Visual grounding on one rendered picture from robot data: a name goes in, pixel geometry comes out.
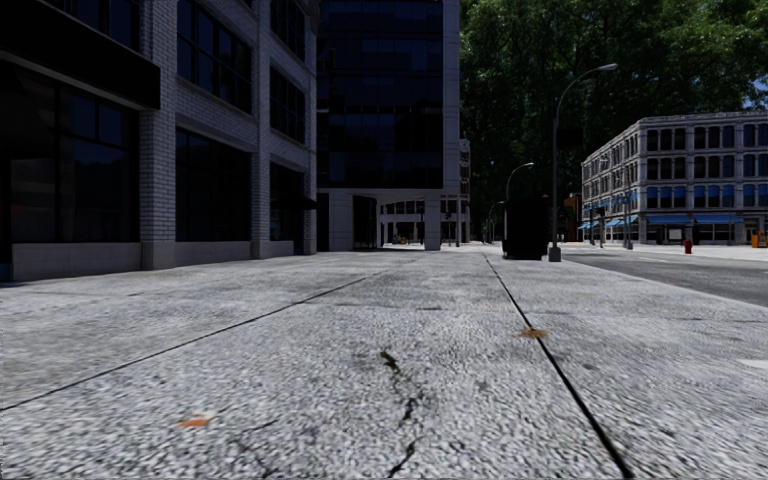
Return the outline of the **grey street lamp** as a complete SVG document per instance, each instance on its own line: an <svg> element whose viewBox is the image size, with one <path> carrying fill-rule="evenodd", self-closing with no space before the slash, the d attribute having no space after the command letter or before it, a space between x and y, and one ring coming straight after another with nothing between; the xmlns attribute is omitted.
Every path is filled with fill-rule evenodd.
<svg viewBox="0 0 768 480"><path fill-rule="evenodd" d="M548 249L547 258L548 261L551 263L559 263L562 261L562 253L561 248L558 245L558 128L559 128L559 118L560 118L560 109L563 103L563 100L565 96L567 95L568 91L576 84L578 84L584 77L595 73L595 72L603 72L603 71L612 71L616 70L618 68L617 63L609 63L605 65L601 65L599 67L593 68L591 70L588 70L587 72L579 75L574 80L572 80L568 86L562 91L558 98L558 102L556 104L555 110L554 110L554 116L552 121L552 161L551 161L551 200L552 200L552 206L551 206L551 218L550 218L550 240L551 245Z"/></svg>
<svg viewBox="0 0 768 480"><path fill-rule="evenodd" d="M520 171L521 169L524 169L524 168L530 168L530 167L533 167L534 165L535 165L535 163L534 163L534 162L527 162L527 163L525 163L525 164L519 165L519 166L518 166L518 167L516 167L514 170L512 170L512 172L511 172L511 173L509 174L509 176L507 177L507 180L506 180L506 184L505 184L505 201L506 201L506 202L508 202L508 201L510 200L510 185L511 185L511 182L512 182L512 178L513 178L513 176L514 176L514 175L515 175L515 174L516 174L518 171Z"/></svg>
<svg viewBox="0 0 768 480"><path fill-rule="evenodd" d="M497 207L501 206L503 207L505 205L504 201L497 201L495 202L488 211L487 221L486 221L486 241L488 244L493 244L495 240L495 210Z"/></svg>

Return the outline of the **black bus shelter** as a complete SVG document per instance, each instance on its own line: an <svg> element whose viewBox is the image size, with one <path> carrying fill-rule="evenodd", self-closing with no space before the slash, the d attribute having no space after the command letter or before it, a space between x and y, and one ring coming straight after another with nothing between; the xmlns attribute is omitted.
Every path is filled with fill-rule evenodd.
<svg viewBox="0 0 768 480"><path fill-rule="evenodd" d="M504 214L504 256L513 260L541 260L549 242L547 199L511 198L505 204Z"/></svg>

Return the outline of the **glass tower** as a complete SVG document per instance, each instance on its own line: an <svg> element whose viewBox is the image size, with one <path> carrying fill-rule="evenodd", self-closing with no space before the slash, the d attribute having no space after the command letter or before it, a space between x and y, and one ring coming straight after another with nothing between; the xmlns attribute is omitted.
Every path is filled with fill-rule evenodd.
<svg viewBox="0 0 768 480"><path fill-rule="evenodd" d="M459 0L321 0L317 228L322 251L381 247L379 205L440 196L458 179Z"/></svg>

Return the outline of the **red brick building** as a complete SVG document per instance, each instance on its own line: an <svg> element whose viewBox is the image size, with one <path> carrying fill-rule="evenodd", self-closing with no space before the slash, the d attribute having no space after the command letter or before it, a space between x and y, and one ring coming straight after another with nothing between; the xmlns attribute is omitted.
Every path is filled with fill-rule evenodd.
<svg viewBox="0 0 768 480"><path fill-rule="evenodd" d="M580 240L580 227L582 221L582 196L580 193L572 193L563 200L563 241L578 242Z"/></svg>

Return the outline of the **pale concrete building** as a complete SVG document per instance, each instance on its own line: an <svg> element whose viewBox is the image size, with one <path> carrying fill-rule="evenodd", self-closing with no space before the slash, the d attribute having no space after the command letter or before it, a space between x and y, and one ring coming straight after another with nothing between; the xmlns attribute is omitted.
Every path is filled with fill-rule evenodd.
<svg viewBox="0 0 768 480"><path fill-rule="evenodd" d="M581 164L580 239L673 245L768 242L768 111L647 117Z"/></svg>
<svg viewBox="0 0 768 480"><path fill-rule="evenodd" d="M468 139L458 142L458 162L453 168L458 179L451 191L440 196L440 240L460 246L470 241L471 146ZM389 201L379 205L378 243L422 245L425 239L426 207L423 198Z"/></svg>

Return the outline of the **grey brick building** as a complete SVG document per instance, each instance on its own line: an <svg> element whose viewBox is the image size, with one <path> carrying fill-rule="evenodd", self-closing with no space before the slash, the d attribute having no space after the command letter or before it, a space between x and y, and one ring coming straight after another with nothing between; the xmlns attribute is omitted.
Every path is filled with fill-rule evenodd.
<svg viewBox="0 0 768 480"><path fill-rule="evenodd" d="M0 282L316 252L319 0L0 0Z"/></svg>

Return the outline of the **trees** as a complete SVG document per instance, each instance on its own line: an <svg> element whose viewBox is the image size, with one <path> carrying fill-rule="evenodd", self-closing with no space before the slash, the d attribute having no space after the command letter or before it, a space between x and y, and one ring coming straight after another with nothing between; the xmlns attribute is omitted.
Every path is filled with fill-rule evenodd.
<svg viewBox="0 0 768 480"><path fill-rule="evenodd" d="M460 0L461 134L471 232L510 191L581 189L588 155L645 117L768 110L768 0Z"/></svg>

